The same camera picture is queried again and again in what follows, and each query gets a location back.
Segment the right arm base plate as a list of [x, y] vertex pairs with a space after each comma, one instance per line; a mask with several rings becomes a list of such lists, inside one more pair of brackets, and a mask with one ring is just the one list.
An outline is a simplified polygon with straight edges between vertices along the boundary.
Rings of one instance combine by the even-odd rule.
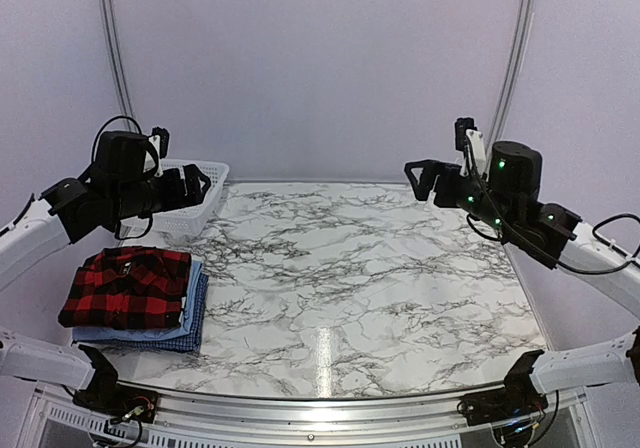
[[457, 405], [457, 412], [469, 426], [477, 426], [523, 417], [547, 407], [544, 395], [521, 388], [502, 387], [465, 394]]

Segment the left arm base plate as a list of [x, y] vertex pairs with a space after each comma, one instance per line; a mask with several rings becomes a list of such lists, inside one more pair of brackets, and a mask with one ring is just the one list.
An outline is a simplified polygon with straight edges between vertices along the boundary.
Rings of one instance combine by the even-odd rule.
[[77, 390], [72, 400], [76, 406], [110, 415], [112, 418], [123, 417], [126, 413], [141, 407], [143, 411], [137, 418], [143, 423], [152, 423], [156, 417], [159, 393], [116, 384], [101, 392]]

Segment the light blue shirt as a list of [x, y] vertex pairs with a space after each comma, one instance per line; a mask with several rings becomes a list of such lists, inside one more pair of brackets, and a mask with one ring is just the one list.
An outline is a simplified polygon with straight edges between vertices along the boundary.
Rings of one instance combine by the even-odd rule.
[[106, 327], [77, 327], [72, 337], [76, 342], [164, 342], [187, 335], [195, 324], [196, 302], [201, 298], [202, 263], [192, 261], [186, 297], [183, 299], [180, 326], [169, 329], [115, 330]]

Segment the blue checked shirt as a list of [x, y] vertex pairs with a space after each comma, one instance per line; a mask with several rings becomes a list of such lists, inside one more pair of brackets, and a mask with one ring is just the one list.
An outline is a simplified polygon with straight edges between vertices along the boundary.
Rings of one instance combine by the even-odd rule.
[[89, 343], [99, 345], [113, 345], [127, 348], [135, 348], [140, 350], [164, 350], [176, 353], [197, 353], [200, 350], [202, 342], [202, 327], [204, 319], [205, 304], [208, 290], [208, 276], [201, 273], [203, 277], [200, 279], [201, 288], [203, 291], [200, 293], [201, 298], [196, 302], [195, 311], [195, 324], [191, 328], [191, 331], [185, 335], [172, 340], [166, 340], [164, 342], [76, 342], [76, 343]]

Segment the white plastic laundry basket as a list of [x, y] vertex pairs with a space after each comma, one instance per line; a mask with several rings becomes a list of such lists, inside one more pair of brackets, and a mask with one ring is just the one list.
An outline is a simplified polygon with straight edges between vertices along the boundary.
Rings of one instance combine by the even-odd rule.
[[164, 158], [161, 166], [164, 174], [172, 170], [173, 174], [181, 176], [185, 198], [175, 209], [154, 213], [151, 230], [172, 235], [199, 235], [219, 205], [229, 166], [221, 162], [171, 158]]

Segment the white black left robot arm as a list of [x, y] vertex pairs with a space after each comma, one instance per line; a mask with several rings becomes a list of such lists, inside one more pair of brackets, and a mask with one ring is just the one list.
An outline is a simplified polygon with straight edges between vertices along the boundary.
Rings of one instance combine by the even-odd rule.
[[[18, 219], [1, 230], [1, 285], [7, 287], [50, 255], [98, 227], [116, 232], [124, 219], [210, 206], [218, 187], [195, 164], [162, 170], [134, 166], [106, 168], [94, 162], [78, 178], [66, 178], [29, 200]], [[1, 331], [4, 376], [61, 385], [76, 405], [107, 414], [141, 402], [118, 382], [113, 365], [97, 349], [64, 347]]]

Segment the aluminium front frame rail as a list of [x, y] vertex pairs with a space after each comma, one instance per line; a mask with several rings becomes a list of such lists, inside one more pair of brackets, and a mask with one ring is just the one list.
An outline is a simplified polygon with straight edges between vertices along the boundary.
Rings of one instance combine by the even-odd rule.
[[156, 391], [154, 417], [116, 424], [39, 385], [17, 447], [599, 447], [582, 389], [495, 420], [469, 421], [500, 385], [408, 396], [277, 399]]

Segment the red black plaid shirt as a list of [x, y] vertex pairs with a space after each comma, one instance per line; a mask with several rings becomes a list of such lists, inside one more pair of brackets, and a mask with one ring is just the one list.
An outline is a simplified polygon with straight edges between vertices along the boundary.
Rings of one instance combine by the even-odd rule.
[[192, 256], [144, 246], [106, 248], [74, 275], [58, 314], [65, 328], [164, 330], [181, 325]]

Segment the right aluminium corner post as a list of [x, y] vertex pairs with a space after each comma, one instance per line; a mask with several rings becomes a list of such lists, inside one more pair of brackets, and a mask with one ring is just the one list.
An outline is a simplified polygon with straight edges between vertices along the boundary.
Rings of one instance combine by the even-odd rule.
[[534, 18], [535, 1], [519, 0], [511, 50], [489, 131], [491, 143], [501, 139], [505, 133], [509, 111], [526, 56]]

